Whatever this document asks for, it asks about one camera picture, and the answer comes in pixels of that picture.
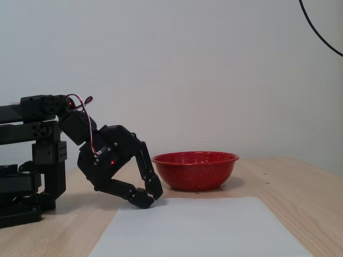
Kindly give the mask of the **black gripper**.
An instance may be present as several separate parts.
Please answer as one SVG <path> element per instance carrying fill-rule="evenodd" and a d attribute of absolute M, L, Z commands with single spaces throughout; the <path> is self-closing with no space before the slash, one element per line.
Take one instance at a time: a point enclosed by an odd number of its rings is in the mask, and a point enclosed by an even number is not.
<path fill-rule="evenodd" d="M 154 171 L 147 145 L 137 139 L 134 133 L 122 125 L 105 125 L 94 133 L 93 146 L 100 153 L 95 155 L 90 143 L 85 143 L 80 148 L 77 165 L 96 191 L 102 191 L 106 187 L 107 193 L 142 209 L 149 208 L 154 200 L 162 196 L 161 181 Z M 136 158 L 145 190 L 112 179 L 132 157 Z"/>

